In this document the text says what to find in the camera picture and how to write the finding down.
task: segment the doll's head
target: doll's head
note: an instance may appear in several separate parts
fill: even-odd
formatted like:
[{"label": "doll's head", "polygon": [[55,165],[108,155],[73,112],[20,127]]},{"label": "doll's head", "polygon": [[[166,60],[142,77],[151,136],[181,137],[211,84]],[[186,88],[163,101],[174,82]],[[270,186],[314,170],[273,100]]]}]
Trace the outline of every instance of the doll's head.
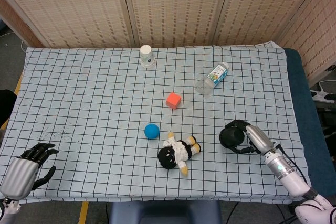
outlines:
[{"label": "doll's head", "polygon": [[162,148],[158,153],[160,164],[166,169],[173,169],[176,166],[174,149],[171,146]]}]

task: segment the plush doll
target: plush doll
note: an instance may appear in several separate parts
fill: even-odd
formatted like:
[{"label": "plush doll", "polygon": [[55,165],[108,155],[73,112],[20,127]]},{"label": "plush doll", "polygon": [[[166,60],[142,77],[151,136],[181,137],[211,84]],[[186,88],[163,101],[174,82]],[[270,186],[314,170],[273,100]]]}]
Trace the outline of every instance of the plush doll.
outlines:
[{"label": "plush doll", "polygon": [[188,168],[185,161],[200,151],[201,146],[193,136],[189,136],[184,141],[176,141],[174,133],[170,132],[157,156],[164,168],[173,169],[178,164],[181,173],[186,176]]}]

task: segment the red block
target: red block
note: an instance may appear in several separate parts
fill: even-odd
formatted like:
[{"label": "red block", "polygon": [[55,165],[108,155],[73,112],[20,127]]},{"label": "red block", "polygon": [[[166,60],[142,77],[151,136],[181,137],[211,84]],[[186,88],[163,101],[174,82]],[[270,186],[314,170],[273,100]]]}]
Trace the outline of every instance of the red block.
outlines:
[{"label": "red block", "polygon": [[172,109],[176,109],[179,103],[181,102],[181,97],[174,92],[171,92],[168,98],[166,99],[166,105]]}]

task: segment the wicker wall panel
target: wicker wall panel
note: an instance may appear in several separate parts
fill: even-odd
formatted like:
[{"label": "wicker wall panel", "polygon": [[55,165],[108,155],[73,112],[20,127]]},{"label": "wicker wall panel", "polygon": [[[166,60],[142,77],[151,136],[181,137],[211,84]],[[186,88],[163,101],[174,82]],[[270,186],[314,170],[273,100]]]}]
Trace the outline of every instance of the wicker wall panel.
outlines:
[{"label": "wicker wall panel", "polygon": [[336,1],[306,0],[278,41],[299,51],[310,84],[336,62]]},{"label": "wicker wall panel", "polygon": [[303,0],[225,0],[214,37],[217,45],[274,40]]},{"label": "wicker wall panel", "polygon": [[130,47],[121,0],[15,0],[52,47]]},{"label": "wicker wall panel", "polygon": [[211,44],[223,1],[131,0],[140,44],[153,47]]}]

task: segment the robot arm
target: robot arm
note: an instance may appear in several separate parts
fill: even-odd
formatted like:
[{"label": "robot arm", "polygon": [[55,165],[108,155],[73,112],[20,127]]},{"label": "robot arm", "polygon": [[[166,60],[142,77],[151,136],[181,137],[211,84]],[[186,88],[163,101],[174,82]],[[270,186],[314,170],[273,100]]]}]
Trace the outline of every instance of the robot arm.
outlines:
[{"label": "robot arm", "polygon": [[293,169],[290,162],[277,152],[265,133],[242,120],[234,120],[225,128],[237,127],[246,132],[255,151],[265,157],[265,164],[280,180],[292,196],[302,196],[307,201],[295,208],[295,213],[304,224],[336,224],[336,208],[312,189]]},{"label": "robot arm", "polygon": [[38,169],[51,154],[58,150],[50,149],[54,144],[39,143],[33,148],[26,150],[10,164],[3,183],[0,187],[4,199],[0,202],[0,224],[14,223],[15,216],[20,211],[19,200],[26,198],[30,191],[47,183],[53,176],[56,167],[52,167],[47,175],[35,181]]}]

